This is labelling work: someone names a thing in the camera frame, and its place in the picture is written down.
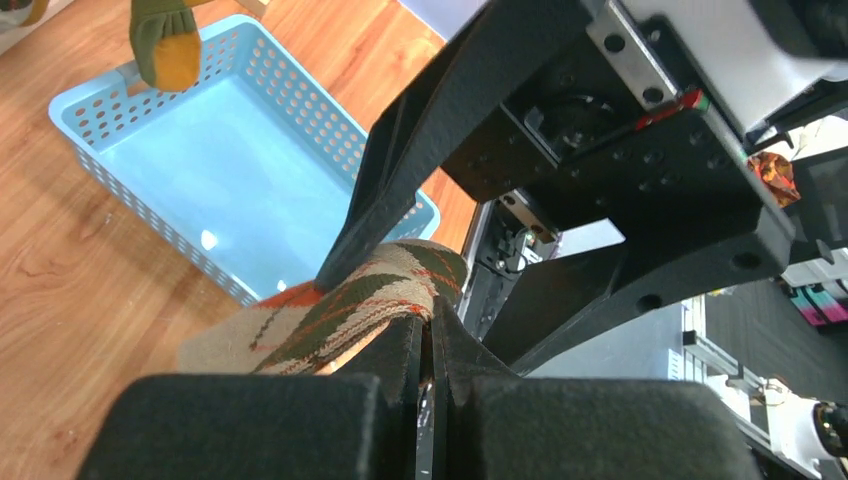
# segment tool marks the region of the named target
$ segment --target bolt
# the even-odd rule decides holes
[[[700,145],[704,142],[706,135],[701,130],[696,130],[689,135],[689,143],[692,145]]]
[[[663,154],[659,150],[652,150],[645,154],[642,157],[642,161],[645,162],[646,165],[657,165],[662,162]]]

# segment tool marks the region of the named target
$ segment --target perforated basket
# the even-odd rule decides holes
[[[242,304],[317,273],[347,214],[363,129],[258,22],[201,31],[200,79],[132,95],[135,64],[68,90],[50,118],[80,164]],[[429,238],[427,196],[387,240]]]

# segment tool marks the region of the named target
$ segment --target white robot part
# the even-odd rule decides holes
[[[813,417],[818,400],[801,398],[776,379],[763,387],[771,450],[809,478],[822,478],[819,460],[833,459],[819,441]]]

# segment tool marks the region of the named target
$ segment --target plaid pattern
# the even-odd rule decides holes
[[[370,341],[393,318],[433,316],[433,299],[459,298],[463,258],[432,242],[378,246],[342,285],[323,294],[304,283],[244,309],[184,343],[179,368],[208,373],[316,373]]]
[[[32,5],[32,0],[0,0],[0,12],[21,10]]]

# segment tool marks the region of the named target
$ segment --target wooden floor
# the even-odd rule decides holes
[[[52,97],[131,58],[129,4],[76,0],[0,56],[0,479],[71,478],[115,396],[237,308],[83,172],[47,117]],[[388,0],[274,0],[263,23],[366,128],[442,45]],[[425,191],[435,240],[459,249],[473,203],[443,174]]]

